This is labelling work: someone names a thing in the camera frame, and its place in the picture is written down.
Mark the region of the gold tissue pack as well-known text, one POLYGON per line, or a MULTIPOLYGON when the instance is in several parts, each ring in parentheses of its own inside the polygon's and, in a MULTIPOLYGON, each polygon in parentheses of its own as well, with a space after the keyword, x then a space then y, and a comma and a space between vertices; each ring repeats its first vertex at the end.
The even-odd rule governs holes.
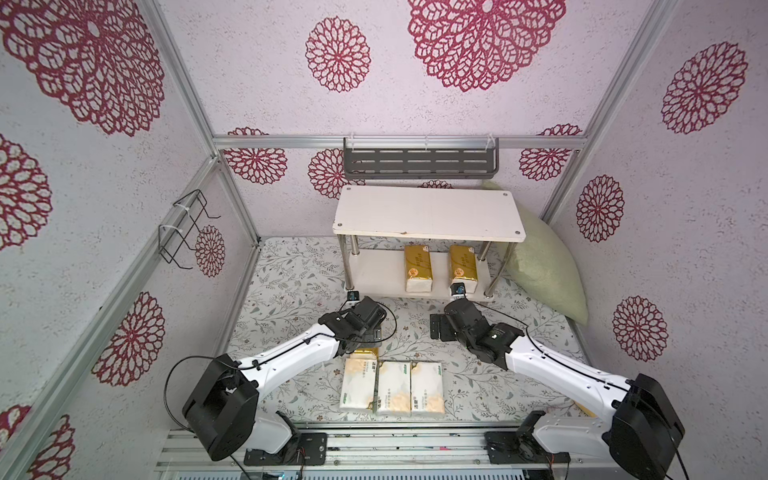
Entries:
POLYGON ((379 348, 377 345, 374 346, 361 346, 354 350, 350 354, 351 358, 362 358, 365 360, 374 360, 377 361, 379 357, 379 348))
POLYGON ((477 257, 473 247, 454 244, 449 249, 449 280, 451 284, 461 283, 465 292, 474 294, 479 282, 477 257))
POLYGON ((405 291, 428 293, 433 286, 433 273, 429 248, 426 245, 404 247, 405 291))

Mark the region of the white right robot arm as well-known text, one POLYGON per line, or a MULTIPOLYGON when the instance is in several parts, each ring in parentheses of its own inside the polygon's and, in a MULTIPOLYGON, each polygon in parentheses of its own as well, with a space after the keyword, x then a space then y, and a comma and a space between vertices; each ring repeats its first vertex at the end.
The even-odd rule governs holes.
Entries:
POLYGON ((662 385, 638 374, 630 379, 596 369, 535 340, 525 322, 491 323, 484 306, 455 298, 430 317, 430 336, 457 342, 483 363, 521 374, 563 394, 595 416, 595 425, 531 413, 520 440, 551 456, 611 459, 635 479, 666 479, 680 462, 685 428, 662 385))

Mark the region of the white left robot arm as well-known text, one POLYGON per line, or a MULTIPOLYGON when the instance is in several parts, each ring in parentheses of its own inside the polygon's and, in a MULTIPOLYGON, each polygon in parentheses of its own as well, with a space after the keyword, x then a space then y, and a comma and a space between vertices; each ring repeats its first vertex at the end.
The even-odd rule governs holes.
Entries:
POLYGON ((214 462, 242 448, 277 464, 301 461, 301 434, 287 415, 262 412, 260 400, 311 367, 372 345, 373 332, 391 314, 388 307, 364 297, 322 315, 308 330, 260 354, 212 357, 182 408, 188 430, 214 462))

